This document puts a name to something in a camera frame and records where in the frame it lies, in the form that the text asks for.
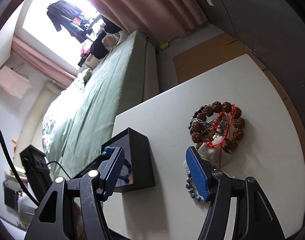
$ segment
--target black cable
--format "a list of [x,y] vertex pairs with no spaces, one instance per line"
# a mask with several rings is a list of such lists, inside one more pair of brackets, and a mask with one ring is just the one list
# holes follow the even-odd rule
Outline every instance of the black cable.
[[37,206],[39,206],[39,202],[27,190],[26,186],[24,185],[24,183],[20,179],[20,177],[18,175],[18,172],[16,171],[16,168],[14,167],[14,164],[12,163],[12,160],[11,160],[9,152],[7,150],[7,146],[6,146],[4,137],[2,136],[1,130],[0,130],[0,145],[1,145],[1,148],[2,148],[2,150],[4,152],[6,160],[7,160],[8,164],[9,164],[9,166],[10,166],[10,169],[11,169],[12,173],[14,174],[16,180],[18,181],[20,187],[22,188],[23,192],[27,194],[27,196],[32,200],[33,203],[35,203]]
[[65,171],[65,169],[64,169],[58,162],[56,162],[56,161],[51,161],[51,162],[46,163],[46,165],[51,164],[51,163],[56,163],[56,164],[58,164],[58,165],[60,166],[60,168],[63,170],[63,172],[66,173],[66,175],[68,176],[68,178],[71,179],[71,177],[68,175],[68,173]]

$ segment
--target pink curtain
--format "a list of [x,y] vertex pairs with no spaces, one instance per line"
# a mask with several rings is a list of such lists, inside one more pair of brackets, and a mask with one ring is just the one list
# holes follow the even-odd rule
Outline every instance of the pink curtain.
[[76,78],[39,52],[35,51],[16,36],[13,36],[11,54],[20,59],[27,66],[35,69],[48,78],[56,80],[65,87],[68,87]]
[[182,36],[207,19],[195,0],[88,0],[128,33],[145,32],[155,45]]

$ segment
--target red cord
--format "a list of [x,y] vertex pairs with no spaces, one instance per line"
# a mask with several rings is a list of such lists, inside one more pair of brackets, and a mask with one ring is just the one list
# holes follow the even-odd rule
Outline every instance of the red cord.
[[235,113],[236,113],[235,105],[232,105],[232,114],[231,114],[230,118],[229,118],[229,115],[226,112],[224,112],[224,111],[220,112],[218,114],[218,116],[216,117],[216,119],[215,119],[215,121],[214,121],[214,123],[213,123],[213,125],[211,127],[211,131],[216,130],[218,122],[220,122],[221,121],[221,117],[223,115],[225,115],[226,118],[227,118],[228,123],[227,123],[227,128],[226,128],[226,130],[223,133],[223,139],[219,143],[216,143],[216,144],[212,144],[211,141],[206,142],[207,146],[210,147],[210,148],[215,148],[215,149],[220,148],[220,152],[219,152],[219,166],[217,167],[218,169],[221,168],[221,151],[222,151],[222,148],[223,148],[224,141],[225,141],[225,139],[228,136],[229,127],[230,127],[230,124],[231,124],[232,120],[234,119]]

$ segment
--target white table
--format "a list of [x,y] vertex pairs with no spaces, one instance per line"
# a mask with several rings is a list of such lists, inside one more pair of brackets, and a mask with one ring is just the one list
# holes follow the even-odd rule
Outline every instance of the white table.
[[[286,237],[301,228],[305,166],[295,127],[270,81],[243,55],[116,117],[113,136],[131,127],[148,137],[156,186],[115,192],[103,209],[111,229],[135,240],[198,238],[208,204],[192,200],[185,188],[183,161],[194,145],[187,126],[201,105],[214,101],[235,104],[246,119],[245,136],[223,171],[257,179]],[[225,239],[231,239],[234,220],[231,211]]]

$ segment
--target bedding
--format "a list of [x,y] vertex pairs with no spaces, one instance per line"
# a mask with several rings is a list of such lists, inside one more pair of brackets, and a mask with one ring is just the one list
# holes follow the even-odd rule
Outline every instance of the bedding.
[[[101,154],[115,117],[142,102],[146,38],[135,31],[118,43],[92,71],[86,86],[78,76],[47,111],[44,151],[71,177]],[[51,176],[65,177],[65,173],[52,164]]]

